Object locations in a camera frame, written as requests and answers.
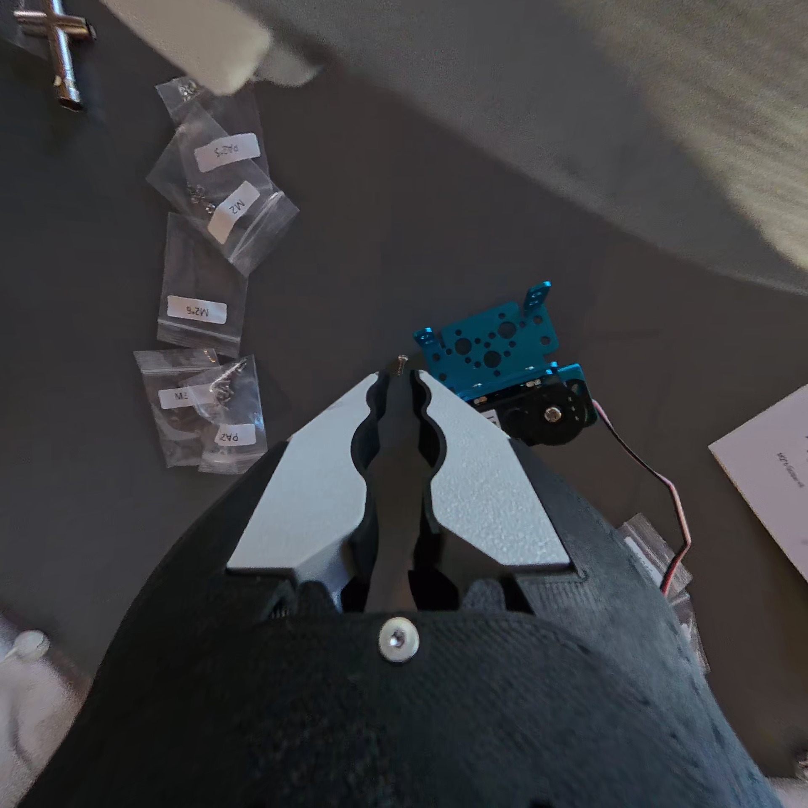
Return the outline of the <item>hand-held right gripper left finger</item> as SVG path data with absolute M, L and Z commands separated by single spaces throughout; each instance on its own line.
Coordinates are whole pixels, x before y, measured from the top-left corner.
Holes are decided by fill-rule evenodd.
M 369 586 L 378 523 L 367 477 L 386 400 L 387 374 L 371 373 L 292 434 L 227 571 Z

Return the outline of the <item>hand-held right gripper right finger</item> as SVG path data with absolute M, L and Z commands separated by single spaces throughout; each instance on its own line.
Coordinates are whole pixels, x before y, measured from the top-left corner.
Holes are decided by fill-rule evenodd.
M 427 371 L 411 374 L 430 526 L 511 571 L 562 571 L 570 556 L 511 439 Z

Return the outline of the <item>black servo motor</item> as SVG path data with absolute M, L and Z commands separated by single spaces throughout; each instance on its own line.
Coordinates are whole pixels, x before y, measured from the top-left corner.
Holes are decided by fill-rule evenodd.
M 474 399 L 472 406 L 511 439 L 529 447 L 570 443 L 599 419 L 578 366 L 489 393 Z

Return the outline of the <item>dark brown desk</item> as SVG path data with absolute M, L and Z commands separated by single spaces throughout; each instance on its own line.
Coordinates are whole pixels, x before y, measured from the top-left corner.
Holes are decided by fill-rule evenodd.
M 177 75 L 100 3 L 60 108 L 2 37 L 2 608 L 92 676 L 137 591 L 233 478 L 165 466 L 133 352 L 157 346 L 167 204 L 146 181 Z M 442 326 L 548 279 L 563 361 L 680 491 L 710 684 L 752 757 L 806 744 L 806 581 L 709 445 L 806 383 L 806 298 L 622 232 L 342 66 L 257 90 L 300 208 L 249 282 L 272 440 Z

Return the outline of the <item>small silver metal part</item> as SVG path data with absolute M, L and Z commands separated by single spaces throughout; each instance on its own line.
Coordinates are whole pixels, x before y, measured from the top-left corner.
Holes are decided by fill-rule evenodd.
M 13 11 L 26 36 L 46 40 L 53 67 L 53 89 L 60 106 L 83 112 L 86 105 L 77 85 L 71 46 L 96 39 L 94 27 L 84 17 L 70 15 L 62 1 L 42 1 L 39 9 Z

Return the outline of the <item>clear bag of screws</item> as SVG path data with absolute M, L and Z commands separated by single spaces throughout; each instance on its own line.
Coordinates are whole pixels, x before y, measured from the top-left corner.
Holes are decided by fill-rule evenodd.
M 642 514 L 636 514 L 624 522 L 617 532 L 634 554 L 643 571 L 656 586 L 660 587 L 662 578 L 675 555 L 672 548 Z M 688 585 L 691 581 L 692 575 L 684 565 L 680 565 L 673 576 L 667 599 L 671 603 L 677 603 L 688 598 Z

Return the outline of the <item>crumpled clear parts bag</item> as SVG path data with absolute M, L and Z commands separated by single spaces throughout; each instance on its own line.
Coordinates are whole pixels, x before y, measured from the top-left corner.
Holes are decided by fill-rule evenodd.
M 680 630 L 687 640 L 690 649 L 699 664 L 702 675 L 710 673 L 710 665 L 707 660 L 702 637 L 696 622 L 695 610 L 692 598 L 687 589 L 682 589 L 670 600 L 670 604 L 675 613 L 676 619 L 680 623 Z

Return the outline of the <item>group of small clear bags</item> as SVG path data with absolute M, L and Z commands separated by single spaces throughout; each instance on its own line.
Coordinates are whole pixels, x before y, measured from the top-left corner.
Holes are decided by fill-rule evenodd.
M 147 176 L 170 204 L 157 340 L 136 351 L 169 468 L 238 475 L 266 451 L 254 357 L 241 355 L 248 278 L 297 206 L 271 179 L 253 90 L 157 86 L 175 133 Z

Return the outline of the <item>white printed instruction manual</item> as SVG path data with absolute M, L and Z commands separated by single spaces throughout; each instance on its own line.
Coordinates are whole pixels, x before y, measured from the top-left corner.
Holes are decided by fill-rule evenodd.
M 709 446 L 800 575 L 807 578 L 807 387 Z

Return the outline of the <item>white drawstring toggle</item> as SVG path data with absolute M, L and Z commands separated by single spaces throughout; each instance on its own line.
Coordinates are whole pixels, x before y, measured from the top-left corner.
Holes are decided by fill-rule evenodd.
M 49 647 L 49 638 L 43 632 L 26 630 L 17 635 L 3 661 L 37 662 L 46 655 Z

